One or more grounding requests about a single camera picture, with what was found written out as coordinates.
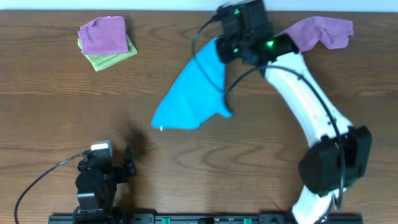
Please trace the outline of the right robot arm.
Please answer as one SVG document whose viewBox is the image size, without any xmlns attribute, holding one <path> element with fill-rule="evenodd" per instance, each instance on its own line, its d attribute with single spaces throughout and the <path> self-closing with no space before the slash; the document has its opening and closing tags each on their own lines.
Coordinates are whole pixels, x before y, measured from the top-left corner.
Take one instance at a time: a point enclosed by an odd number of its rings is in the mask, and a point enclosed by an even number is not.
<svg viewBox="0 0 398 224">
<path fill-rule="evenodd" d="M 216 50 L 224 63 L 242 58 L 255 65 L 283 97 L 307 139 L 308 151 L 298 165 L 303 190 L 285 222 L 326 223 L 331 208 L 341 208 L 345 190 L 365 175 L 372 143 L 369 129 L 355 128 L 336 109 L 290 34 L 222 35 Z"/>
</svg>

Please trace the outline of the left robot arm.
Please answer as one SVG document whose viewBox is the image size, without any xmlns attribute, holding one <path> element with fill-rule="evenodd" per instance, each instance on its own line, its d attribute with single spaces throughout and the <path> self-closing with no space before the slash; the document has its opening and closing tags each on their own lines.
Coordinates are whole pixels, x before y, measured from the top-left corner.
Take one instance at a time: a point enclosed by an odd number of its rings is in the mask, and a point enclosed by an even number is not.
<svg viewBox="0 0 398 224">
<path fill-rule="evenodd" d="M 112 156 L 107 143 L 94 144 L 83 153 L 75 181 L 79 206 L 73 212 L 73 223 L 129 223 L 126 213 L 114 206 L 114 198 L 117 185 L 129 182 L 137 170 L 129 146 L 123 164 L 113 164 Z"/>
</svg>

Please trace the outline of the blue microfiber cloth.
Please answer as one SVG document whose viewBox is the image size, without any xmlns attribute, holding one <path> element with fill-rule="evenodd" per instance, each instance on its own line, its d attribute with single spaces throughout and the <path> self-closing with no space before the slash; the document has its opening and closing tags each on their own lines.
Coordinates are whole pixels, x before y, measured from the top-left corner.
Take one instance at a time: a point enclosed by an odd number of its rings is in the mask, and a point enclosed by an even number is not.
<svg viewBox="0 0 398 224">
<path fill-rule="evenodd" d="M 152 127 L 161 131 L 198 129 L 215 114 L 232 117 L 225 103 L 225 84 L 226 65 L 212 39 L 175 80 L 152 118 Z"/>
</svg>

